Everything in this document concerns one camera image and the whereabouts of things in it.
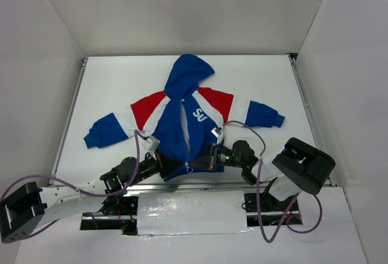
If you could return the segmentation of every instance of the red panel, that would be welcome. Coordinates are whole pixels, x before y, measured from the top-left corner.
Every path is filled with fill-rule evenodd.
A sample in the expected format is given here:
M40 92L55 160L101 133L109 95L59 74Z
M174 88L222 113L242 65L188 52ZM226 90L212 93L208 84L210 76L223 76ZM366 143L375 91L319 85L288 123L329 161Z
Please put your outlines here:
M211 106L222 114L224 122L226 122L228 120L230 107L232 106L233 95L213 90L208 87L200 87L198 88L198 92L210 103Z
M156 92L150 96L144 97L139 101L131 104L133 114L139 130L143 130L144 125L151 116L152 112L159 103L166 97L165 91Z

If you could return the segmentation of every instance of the white wall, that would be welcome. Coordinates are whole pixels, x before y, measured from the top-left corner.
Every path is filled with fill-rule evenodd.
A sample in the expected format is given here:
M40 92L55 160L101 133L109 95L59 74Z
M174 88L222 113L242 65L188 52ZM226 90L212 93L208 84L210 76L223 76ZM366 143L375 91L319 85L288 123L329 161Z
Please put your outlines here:
M0 193L49 174L81 66L81 52L47 0L0 0ZM19 243L0 243L13 263Z
M369 263L387 263L388 0L323 0L297 66Z
M321 0L50 0L86 55L298 52Z

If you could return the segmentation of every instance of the jacket sleeve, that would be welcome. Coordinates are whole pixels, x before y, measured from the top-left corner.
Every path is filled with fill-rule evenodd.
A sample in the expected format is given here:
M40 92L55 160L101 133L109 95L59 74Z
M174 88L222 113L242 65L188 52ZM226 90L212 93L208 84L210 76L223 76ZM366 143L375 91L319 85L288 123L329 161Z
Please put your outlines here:
M237 120L250 127L281 127L283 124L284 116L265 104L211 88L200 87L198 92L221 113L224 123Z
M84 137L87 148L107 147L119 143L134 136L135 130L153 132L157 119L152 114L162 112L162 109L157 108L165 97L164 91L156 92L100 118Z

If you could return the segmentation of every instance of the su logo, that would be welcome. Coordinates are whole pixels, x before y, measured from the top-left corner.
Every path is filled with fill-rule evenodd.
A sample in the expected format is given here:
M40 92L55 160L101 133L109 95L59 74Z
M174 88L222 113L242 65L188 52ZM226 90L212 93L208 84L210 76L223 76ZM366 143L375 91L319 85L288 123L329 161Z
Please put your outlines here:
M202 122L204 121L207 117L203 114L203 110L200 109L200 108L197 108L197 110L195 112L193 112L193 115L194 117L197 117L196 120L198 120L199 122Z

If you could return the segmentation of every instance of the jacket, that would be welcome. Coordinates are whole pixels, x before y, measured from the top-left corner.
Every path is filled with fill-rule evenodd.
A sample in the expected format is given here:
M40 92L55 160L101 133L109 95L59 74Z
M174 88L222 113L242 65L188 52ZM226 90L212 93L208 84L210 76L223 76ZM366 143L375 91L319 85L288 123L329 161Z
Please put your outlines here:
M199 87L202 80L213 74L212 67L197 56L180 56L173 65L164 90L96 121L84 138L87 147L106 147L132 137L134 130L139 130L160 140L159 150L163 154L190 166L211 142L216 142L211 130L228 120L238 120L250 127L281 127L284 116L265 104ZM187 118L188 146L181 125L182 107ZM191 171L223 172L224 167L214 171ZM187 164L182 164L165 181L188 172Z

